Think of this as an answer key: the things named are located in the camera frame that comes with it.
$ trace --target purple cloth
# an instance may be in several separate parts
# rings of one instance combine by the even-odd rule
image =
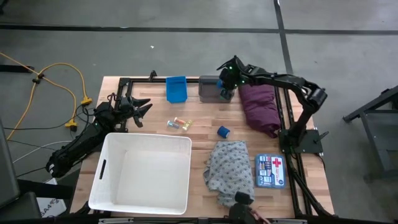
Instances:
[[[278,110],[274,103],[275,88],[270,85],[239,87],[239,95],[246,115],[247,124],[256,131],[276,138],[280,129]]]

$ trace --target butcher block tabletop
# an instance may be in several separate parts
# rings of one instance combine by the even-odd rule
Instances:
[[[97,105],[108,101],[107,96],[116,93],[120,77],[104,77]],[[178,217],[223,217],[228,214],[228,209],[217,204],[217,192],[210,192],[203,180],[203,171],[206,167],[206,161],[217,143],[225,141],[217,135],[220,126],[231,130],[228,141],[246,141],[252,164],[252,173],[254,171],[254,158],[258,154],[281,154],[279,149],[279,140],[272,139],[264,133],[251,129],[245,122],[244,112],[242,110],[239,93],[235,91],[235,96],[231,103],[201,103],[198,95],[198,84],[188,83],[188,100],[185,103],[171,104],[166,100],[166,90],[164,83],[134,83],[132,96],[137,99],[150,98],[152,108],[146,113],[142,123],[144,127],[138,128],[132,119],[127,121],[127,128],[131,133],[150,133],[166,134],[173,136],[186,136],[192,140],[192,156],[189,180],[189,194],[187,211]],[[297,119],[302,107],[297,101],[295,95],[289,92],[294,112],[294,118]],[[282,107],[287,115],[284,104],[283,91],[280,89]],[[167,121],[178,117],[182,120],[191,119],[193,125],[188,131],[168,128]],[[312,119],[307,124],[307,129],[313,129]],[[100,153],[96,152],[85,159],[81,165],[80,175],[76,185],[70,212],[79,210],[90,196],[91,186],[98,164]],[[317,200],[330,213],[333,213],[333,206],[326,181],[325,171],[322,161],[313,154],[302,154],[305,176],[308,188],[312,191]],[[255,200],[251,205],[263,217],[267,218],[293,218],[294,211],[292,206],[292,197],[288,178],[284,189],[266,189],[255,187]],[[300,208],[304,211],[303,194],[300,187],[297,186],[297,195],[300,202]],[[148,215],[136,213],[118,213],[113,212],[115,217],[171,217],[168,215]]]

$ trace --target concrete floor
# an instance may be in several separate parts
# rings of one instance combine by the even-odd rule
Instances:
[[[394,0],[280,0],[286,29],[397,30]],[[0,22],[76,26],[212,27],[277,29],[272,0],[13,0]],[[323,139],[326,174],[337,215],[363,220],[397,219],[398,184],[365,184],[362,176],[379,166],[361,122],[342,117],[381,91],[398,84],[398,40],[385,35],[287,35],[295,75],[326,88],[329,97],[314,116]],[[49,32],[0,30],[0,50],[41,69],[68,62],[84,74],[96,102],[105,75],[217,75],[232,55],[244,62],[285,72],[279,34],[180,32]],[[0,63],[10,61],[0,58]],[[46,73],[82,98],[79,76],[68,68]],[[13,127],[29,100],[33,75],[2,73],[0,117]],[[41,83],[21,128],[55,126],[72,113],[70,95]],[[12,138],[35,145],[71,140],[65,128],[19,131]],[[15,160],[35,149],[10,142]],[[43,167],[51,151],[41,149],[15,163],[18,174]],[[46,171],[24,176],[45,181]]]

